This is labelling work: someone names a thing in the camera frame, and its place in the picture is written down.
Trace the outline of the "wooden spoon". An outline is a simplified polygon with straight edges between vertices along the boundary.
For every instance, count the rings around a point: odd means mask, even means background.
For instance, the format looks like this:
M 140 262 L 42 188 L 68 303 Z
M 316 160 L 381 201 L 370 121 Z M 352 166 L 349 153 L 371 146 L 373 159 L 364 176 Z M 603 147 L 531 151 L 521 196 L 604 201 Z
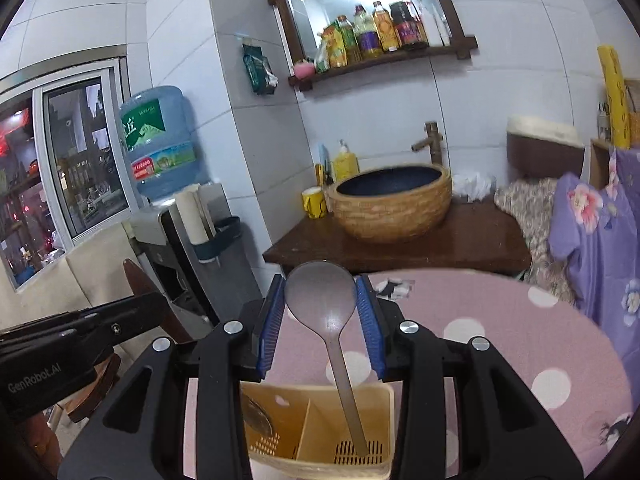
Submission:
M 241 408 L 247 426 L 263 437 L 274 436 L 273 424 L 266 411 L 244 392 L 241 393 Z

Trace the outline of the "grey metal spoon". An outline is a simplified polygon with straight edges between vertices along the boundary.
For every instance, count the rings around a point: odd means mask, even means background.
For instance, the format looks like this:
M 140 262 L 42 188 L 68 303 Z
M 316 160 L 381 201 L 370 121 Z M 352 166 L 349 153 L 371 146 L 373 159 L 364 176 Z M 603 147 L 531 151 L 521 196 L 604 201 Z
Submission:
M 356 310 L 357 289 L 354 279 L 337 264 L 327 261 L 306 262 L 288 274 L 285 302 L 296 320 L 317 334 L 326 345 L 352 444 L 359 456 L 367 456 L 367 439 L 340 341 L 342 331 Z

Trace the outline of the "small wooden stool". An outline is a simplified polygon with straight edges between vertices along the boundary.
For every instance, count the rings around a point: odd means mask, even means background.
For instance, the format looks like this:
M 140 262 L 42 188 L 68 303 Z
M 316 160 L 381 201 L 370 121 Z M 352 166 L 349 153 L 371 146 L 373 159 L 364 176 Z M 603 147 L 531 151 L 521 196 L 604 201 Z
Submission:
M 134 296 L 141 296 L 149 292 L 159 292 L 153 281 L 146 273 L 130 259 L 122 264 L 128 284 Z M 188 342 L 191 336 L 182 326 L 172 310 L 169 310 L 160 327 L 178 344 Z M 89 417 L 104 400 L 106 394 L 118 382 L 117 371 L 122 359 L 116 353 L 96 366 L 96 380 L 82 388 L 69 401 L 62 404 L 62 409 L 72 422 L 80 422 Z

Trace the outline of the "pink polka dot tablecloth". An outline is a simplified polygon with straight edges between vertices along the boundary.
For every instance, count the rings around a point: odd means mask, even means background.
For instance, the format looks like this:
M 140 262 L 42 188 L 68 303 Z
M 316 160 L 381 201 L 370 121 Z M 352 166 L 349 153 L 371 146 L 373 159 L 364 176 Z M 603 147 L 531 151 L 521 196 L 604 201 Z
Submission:
M 256 338 L 265 375 L 292 315 L 322 342 L 333 387 L 235 379 L 230 356 L 243 322 L 219 326 L 216 365 L 189 384 L 183 463 L 191 479 L 247 479 L 254 453 L 241 402 L 274 427 L 283 456 L 270 464 L 301 479 L 446 477 L 446 383 L 456 388 L 465 479 L 579 479 L 582 465 L 534 394 L 485 337 L 434 335 L 378 298 L 366 276 L 308 262 L 276 278 L 266 329 Z

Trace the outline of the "beige plastic utensil holder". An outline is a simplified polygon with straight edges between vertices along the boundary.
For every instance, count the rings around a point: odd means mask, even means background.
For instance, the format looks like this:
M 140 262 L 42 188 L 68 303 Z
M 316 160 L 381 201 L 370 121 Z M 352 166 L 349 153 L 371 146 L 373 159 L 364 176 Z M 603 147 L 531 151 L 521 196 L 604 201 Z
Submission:
M 384 384 L 355 389 L 368 454 L 360 456 L 331 386 L 284 386 L 243 382 L 242 393 L 271 422 L 267 437 L 250 425 L 250 459 L 299 479 L 386 479 L 395 446 L 394 390 Z

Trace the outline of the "dark wooden counter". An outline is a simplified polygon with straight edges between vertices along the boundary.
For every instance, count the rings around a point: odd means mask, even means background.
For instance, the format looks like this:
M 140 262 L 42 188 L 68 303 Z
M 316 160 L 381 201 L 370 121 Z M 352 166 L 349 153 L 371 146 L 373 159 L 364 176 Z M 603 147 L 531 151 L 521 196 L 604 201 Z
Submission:
M 331 217 L 304 219 L 263 254 L 286 273 L 311 260 L 329 260 L 352 273 L 451 268 L 515 276 L 532 256 L 518 222 L 494 203 L 453 204 L 425 235 L 394 244 L 357 240 Z

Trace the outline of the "purple floral cloth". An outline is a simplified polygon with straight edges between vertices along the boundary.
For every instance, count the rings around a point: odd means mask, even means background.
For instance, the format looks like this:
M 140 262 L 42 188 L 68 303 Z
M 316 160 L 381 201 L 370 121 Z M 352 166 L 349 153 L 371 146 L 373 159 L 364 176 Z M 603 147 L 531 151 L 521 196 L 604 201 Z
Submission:
M 565 264 L 575 306 L 616 351 L 639 347 L 639 152 L 612 151 L 608 184 L 598 190 L 574 174 L 554 193 L 550 254 Z

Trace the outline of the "paper cup stack holder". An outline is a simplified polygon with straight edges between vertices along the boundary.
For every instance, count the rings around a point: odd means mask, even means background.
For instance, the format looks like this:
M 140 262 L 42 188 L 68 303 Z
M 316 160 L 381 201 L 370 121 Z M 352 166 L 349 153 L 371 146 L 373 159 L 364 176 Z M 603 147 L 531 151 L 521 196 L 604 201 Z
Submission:
M 179 191 L 174 199 L 186 237 L 198 262 L 210 263 L 217 260 L 242 237 L 239 217 L 215 218 L 212 207 L 227 205 L 219 183 L 191 184 Z

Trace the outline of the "white crumpled plastic bag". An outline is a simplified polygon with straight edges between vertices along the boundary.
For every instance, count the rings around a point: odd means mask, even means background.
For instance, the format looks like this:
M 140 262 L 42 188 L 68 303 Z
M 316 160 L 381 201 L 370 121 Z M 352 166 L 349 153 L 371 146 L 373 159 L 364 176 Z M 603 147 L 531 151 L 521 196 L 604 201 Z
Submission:
M 491 200 L 496 191 L 497 180 L 491 174 L 470 171 L 452 175 L 452 200 L 457 204 Z

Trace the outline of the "blue water jug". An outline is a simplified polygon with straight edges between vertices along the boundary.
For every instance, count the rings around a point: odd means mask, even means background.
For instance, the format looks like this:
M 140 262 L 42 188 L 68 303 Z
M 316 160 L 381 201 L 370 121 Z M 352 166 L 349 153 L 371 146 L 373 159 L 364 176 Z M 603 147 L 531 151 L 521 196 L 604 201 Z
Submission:
M 119 107 L 134 185 L 149 202 L 205 181 L 188 101 L 175 86 L 134 94 Z

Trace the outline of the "yellow mug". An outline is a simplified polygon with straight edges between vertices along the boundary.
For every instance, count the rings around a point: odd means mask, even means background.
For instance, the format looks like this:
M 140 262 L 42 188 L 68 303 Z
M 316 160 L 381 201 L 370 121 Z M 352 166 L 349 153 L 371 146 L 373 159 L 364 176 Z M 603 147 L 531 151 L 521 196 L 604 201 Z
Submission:
M 320 219 L 328 213 L 326 198 L 321 186 L 306 188 L 300 196 L 302 196 L 303 210 L 309 219 Z

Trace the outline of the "brass faucet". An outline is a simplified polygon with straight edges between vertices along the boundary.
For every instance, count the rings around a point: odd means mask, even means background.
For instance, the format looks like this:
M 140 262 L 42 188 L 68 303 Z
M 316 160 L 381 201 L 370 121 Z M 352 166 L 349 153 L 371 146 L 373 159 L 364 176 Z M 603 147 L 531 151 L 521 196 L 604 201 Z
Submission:
M 442 134 L 438 130 L 437 122 L 427 122 L 424 125 L 425 138 L 411 145 L 413 153 L 427 150 L 430 153 L 431 161 L 435 165 L 442 166 Z

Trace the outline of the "yellow soap bottle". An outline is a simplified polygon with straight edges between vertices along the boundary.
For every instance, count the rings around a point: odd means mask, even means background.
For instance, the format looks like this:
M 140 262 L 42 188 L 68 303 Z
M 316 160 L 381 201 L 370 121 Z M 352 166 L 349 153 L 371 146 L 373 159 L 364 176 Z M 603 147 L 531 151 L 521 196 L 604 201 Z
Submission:
M 333 159 L 332 169 L 335 182 L 356 177 L 360 173 L 358 158 L 344 140 L 340 141 L 340 149 Z

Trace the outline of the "pink small bowl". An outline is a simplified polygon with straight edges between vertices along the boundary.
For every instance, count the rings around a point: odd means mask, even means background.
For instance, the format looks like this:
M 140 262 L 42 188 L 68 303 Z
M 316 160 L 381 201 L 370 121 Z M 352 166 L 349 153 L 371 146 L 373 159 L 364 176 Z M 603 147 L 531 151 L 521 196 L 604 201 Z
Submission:
M 314 66 L 314 62 L 310 62 L 307 60 L 297 61 L 293 65 L 293 75 L 298 80 L 309 79 L 314 76 L 316 73 L 316 66 Z

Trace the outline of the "yellow oil bottle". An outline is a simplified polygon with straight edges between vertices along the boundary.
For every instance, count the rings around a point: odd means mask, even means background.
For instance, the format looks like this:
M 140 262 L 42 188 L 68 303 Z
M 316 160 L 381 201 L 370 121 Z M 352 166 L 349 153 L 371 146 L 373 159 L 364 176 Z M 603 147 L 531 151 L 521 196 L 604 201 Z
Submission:
M 400 48 L 395 25 L 390 12 L 388 12 L 381 1 L 373 3 L 372 16 L 378 30 L 378 38 L 384 52 L 395 52 Z

